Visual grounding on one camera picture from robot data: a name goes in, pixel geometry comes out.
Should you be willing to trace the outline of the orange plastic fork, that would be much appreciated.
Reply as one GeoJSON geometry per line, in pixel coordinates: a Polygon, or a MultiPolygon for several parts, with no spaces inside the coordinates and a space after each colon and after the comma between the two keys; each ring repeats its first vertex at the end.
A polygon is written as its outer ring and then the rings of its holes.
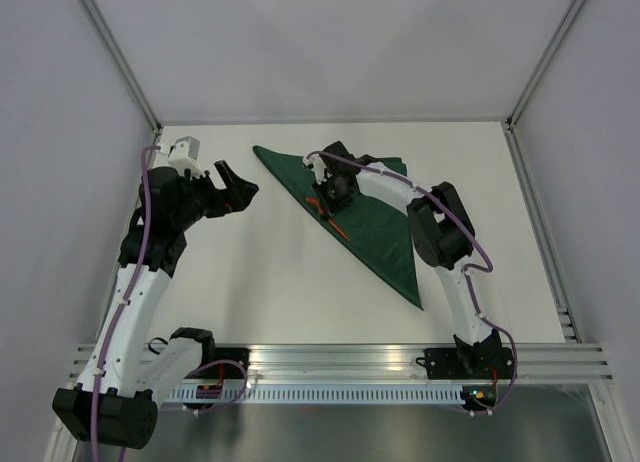
{"type": "Polygon", "coordinates": [[[337,234],[339,234],[344,240],[346,240],[347,242],[351,241],[351,238],[348,236],[348,234],[331,218],[331,216],[328,213],[324,211],[323,205],[319,200],[313,197],[306,197],[305,202],[315,207],[320,218],[323,221],[327,222],[333,228],[333,230],[337,234]]]}

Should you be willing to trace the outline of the dark green cloth napkin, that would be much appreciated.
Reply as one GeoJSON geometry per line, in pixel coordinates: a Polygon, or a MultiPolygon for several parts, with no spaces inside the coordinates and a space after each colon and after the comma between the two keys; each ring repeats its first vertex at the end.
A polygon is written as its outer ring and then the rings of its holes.
{"type": "Polygon", "coordinates": [[[407,302],[423,308],[405,215],[377,199],[356,195],[346,210],[331,217],[351,238],[347,242],[320,218],[315,207],[305,202],[306,197],[319,199],[312,189],[314,175],[303,167],[300,155],[258,145],[252,150],[266,170],[329,235],[407,302]]]}

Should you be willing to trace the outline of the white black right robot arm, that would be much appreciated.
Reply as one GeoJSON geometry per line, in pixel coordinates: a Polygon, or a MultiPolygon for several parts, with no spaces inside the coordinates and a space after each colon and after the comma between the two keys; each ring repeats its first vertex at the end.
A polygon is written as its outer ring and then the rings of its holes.
{"type": "Polygon", "coordinates": [[[502,343],[499,329],[484,314],[474,273],[490,273],[493,265],[475,238],[456,188],[443,182],[425,189],[380,159],[354,157],[340,142],[309,153],[303,164],[314,174],[313,189],[330,215],[361,195],[407,218],[415,252],[436,271],[444,289],[454,322],[456,365],[464,377],[492,376],[502,343]]]}

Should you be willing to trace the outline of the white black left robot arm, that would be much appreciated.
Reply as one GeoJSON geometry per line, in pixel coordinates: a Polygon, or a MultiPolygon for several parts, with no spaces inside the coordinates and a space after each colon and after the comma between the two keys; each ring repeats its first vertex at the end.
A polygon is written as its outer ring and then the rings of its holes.
{"type": "Polygon", "coordinates": [[[141,449],[158,412],[191,373],[212,375],[218,354],[211,331],[178,328],[167,346],[143,365],[141,357],[159,302],[187,246],[186,232],[202,219],[242,212],[259,191],[224,161],[208,172],[176,164],[148,169],[139,185],[140,205],[120,246],[116,287],[98,341],[71,388],[56,391],[52,408],[78,441],[141,449]]]}

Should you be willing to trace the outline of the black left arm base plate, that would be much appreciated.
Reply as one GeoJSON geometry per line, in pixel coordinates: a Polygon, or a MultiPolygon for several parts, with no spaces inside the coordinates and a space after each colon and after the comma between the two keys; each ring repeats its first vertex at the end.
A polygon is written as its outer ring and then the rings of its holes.
{"type": "Polygon", "coordinates": [[[222,383],[227,380],[241,380],[244,378],[241,368],[249,368],[250,349],[248,347],[217,348],[214,361],[223,363],[211,366],[202,372],[202,377],[222,383]]]}

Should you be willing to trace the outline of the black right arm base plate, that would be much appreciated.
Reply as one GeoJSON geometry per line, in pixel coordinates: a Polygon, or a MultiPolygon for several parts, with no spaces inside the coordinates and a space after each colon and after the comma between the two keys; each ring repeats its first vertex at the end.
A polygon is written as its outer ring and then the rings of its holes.
{"type": "Polygon", "coordinates": [[[415,363],[426,370],[429,380],[507,380],[515,368],[512,351],[504,347],[489,352],[432,347],[415,363]]]}

